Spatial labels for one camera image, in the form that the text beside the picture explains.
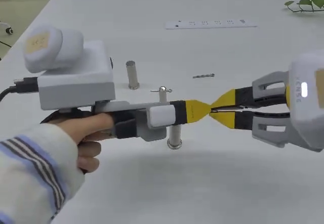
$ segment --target leaf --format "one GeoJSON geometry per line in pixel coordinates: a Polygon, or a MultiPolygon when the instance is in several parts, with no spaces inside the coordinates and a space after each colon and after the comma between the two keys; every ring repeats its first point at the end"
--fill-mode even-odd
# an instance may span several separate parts
{"type": "Polygon", "coordinates": [[[312,0],[312,2],[319,8],[324,6],[324,0],[312,0]]]}
{"type": "Polygon", "coordinates": [[[299,5],[312,5],[312,2],[310,0],[300,0],[297,4],[299,5]]]}
{"type": "Polygon", "coordinates": [[[293,4],[295,1],[289,1],[289,2],[286,2],[285,3],[285,6],[289,6],[289,5],[291,5],[291,4],[293,4]]]}

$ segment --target sleeve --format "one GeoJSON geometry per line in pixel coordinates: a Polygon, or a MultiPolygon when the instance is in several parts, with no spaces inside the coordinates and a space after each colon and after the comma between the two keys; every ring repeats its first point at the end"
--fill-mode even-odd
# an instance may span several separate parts
{"type": "Polygon", "coordinates": [[[77,145],[56,125],[0,142],[0,224],[51,222],[84,178],[77,145]]]}

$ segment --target black cable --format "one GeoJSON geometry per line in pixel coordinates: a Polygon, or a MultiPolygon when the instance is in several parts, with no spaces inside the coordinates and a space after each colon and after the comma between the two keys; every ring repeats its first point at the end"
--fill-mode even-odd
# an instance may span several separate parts
{"type": "Polygon", "coordinates": [[[2,42],[2,41],[0,41],[0,43],[2,43],[2,44],[4,44],[4,45],[8,46],[9,48],[12,47],[11,45],[9,45],[9,44],[7,44],[7,43],[4,43],[4,42],[2,42]]]}
{"type": "Polygon", "coordinates": [[[2,99],[4,99],[4,97],[10,93],[16,93],[17,89],[16,86],[11,86],[9,88],[7,88],[6,90],[4,90],[2,93],[0,93],[0,102],[2,101],[2,99]]]}
{"type": "Polygon", "coordinates": [[[38,92],[37,77],[25,77],[22,80],[16,80],[15,85],[0,93],[0,102],[9,93],[28,94],[38,92]]]}

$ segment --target led light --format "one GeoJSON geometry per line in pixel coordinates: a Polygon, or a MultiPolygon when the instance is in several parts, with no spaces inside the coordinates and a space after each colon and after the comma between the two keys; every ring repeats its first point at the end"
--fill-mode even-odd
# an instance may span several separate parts
{"type": "Polygon", "coordinates": [[[302,82],[301,87],[302,87],[302,97],[305,98],[308,95],[307,83],[302,82]]]}

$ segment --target metal cylinder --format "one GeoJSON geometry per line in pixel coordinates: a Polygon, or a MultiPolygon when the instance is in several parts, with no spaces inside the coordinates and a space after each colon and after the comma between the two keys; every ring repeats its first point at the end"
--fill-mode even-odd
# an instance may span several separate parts
{"type": "Polygon", "coordinates": [[[138,83],[137,80],[135,61],[127,61],[126,68],[127,68],[127,75],[129,81],[128,87],[132,90],[138,89],[140,84],[138,83]]]}
{"type": "Polygon", "coordinates": [[[160,103],[166,103],[167,100],[167,88],[165,86],[160,86],[158,89],[158,95],[160,98],[160,103]]]}
{"type": "Polygon", "coordinates": [[[168,147],[172,150],[179,149],[182,146],[181,125],[170,126],[170,136],[168,139],[168,147]]]}

